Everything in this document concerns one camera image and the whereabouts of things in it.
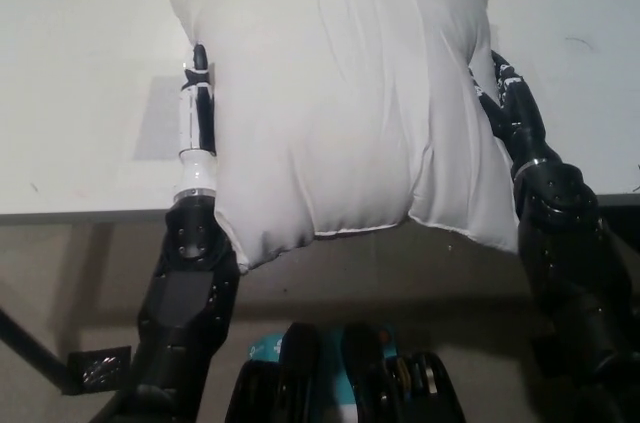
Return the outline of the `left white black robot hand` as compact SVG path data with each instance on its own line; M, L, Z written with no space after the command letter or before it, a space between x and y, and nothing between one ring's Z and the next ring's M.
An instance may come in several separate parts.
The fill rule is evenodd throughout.
M193 64L184 68L186 78L179 95L180 152L203 150L216 155L214 96L205 47L193 48Z

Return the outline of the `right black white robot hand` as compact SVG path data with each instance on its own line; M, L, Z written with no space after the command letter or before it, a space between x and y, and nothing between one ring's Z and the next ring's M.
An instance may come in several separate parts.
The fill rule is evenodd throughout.
M554 159L555 152L546 143L546 129L529 85L515 68L492 50L498 99L485 92L470 73L479 102L489 118L493 135L502 141L512 161L511 175L527 165Z

